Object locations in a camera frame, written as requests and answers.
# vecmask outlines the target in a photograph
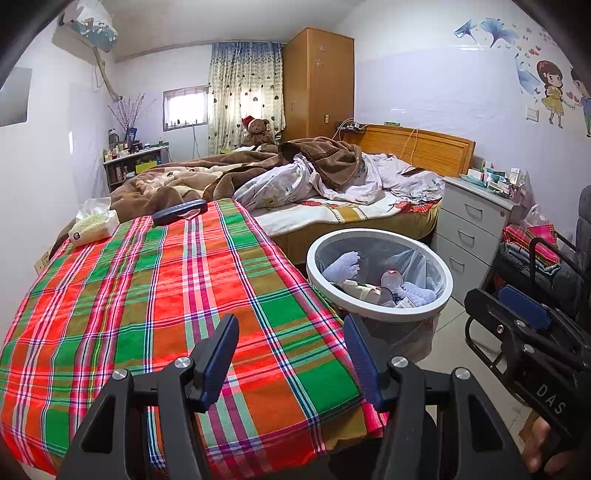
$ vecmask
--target plaid bed sheet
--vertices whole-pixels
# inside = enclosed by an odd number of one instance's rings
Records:
[[[305,464],[340,439],[379,435],[338,317],[242,206],[193,220],[144,217],[111,239],[66,243],[23,300],[0,357],[0,433],[14,456],[55,474],[115,368],[159,370],[214,331],[240,338],[219,401],[198,415],[218,478]],[[164,466],[155,411],[151,461]]]

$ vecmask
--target decorative branches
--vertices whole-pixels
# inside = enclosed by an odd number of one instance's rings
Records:
[[[125,135],[127,136],[128,130],[135,126],[135,123],[139,118],[145,113],[145,111],[156,101],[156,99],[152,100],[150,104],[141,109],[142,104],[144,103],[145,94],[139,93],[135,102],[131,102],[131,99],[128,98],[127,101],[125,99],[120,100],[117,102],[117,113],[108,105],[109,110],[119,122],[119,125],[123,128]]]

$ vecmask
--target wooden headboard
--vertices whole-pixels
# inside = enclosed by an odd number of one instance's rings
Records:
[[[434,171],[442,177],[466,173],[476,145],[465,138],[388,125],[368,125],[362,134],[347,132],[344,141],[359,145],[368,154],[396,155],[414,167]]]

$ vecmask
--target wooden wardrobe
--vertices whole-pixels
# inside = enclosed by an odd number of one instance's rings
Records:
[[[283,49],[283,141],[329,137],[353,117],[354,40],[306,28]]]

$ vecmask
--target finger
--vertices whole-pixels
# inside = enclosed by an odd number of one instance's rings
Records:
[[[536,473],[538,470],[540,470],[540,467],[542,466],[541,455],[534,455],[526,459],[525,466],[527,467],[529,473]]]
[[[527,460],[528,458],[532,458],[535,457],[536,455],[540,454],[540,448],[538,447],[537,443],[534,440],[534,437],[532,435],[530,435],[528,437],[528,439],[525,441],[525,446],[523,448],[523,452],[521,453],[521,456],[524,458],[524,460]]]
[[[548,475],[554,475],[560,472],[565,465],[570,462],[573,452],[560,452],[554,455],[544,466],[544,472]]]
[[[534,422],[534,426],[531,429],[531,434],[534,438],[534,443],[539,447],[541,446],[548,435],[550,434],[550,425],[542,417],[538,418]]]

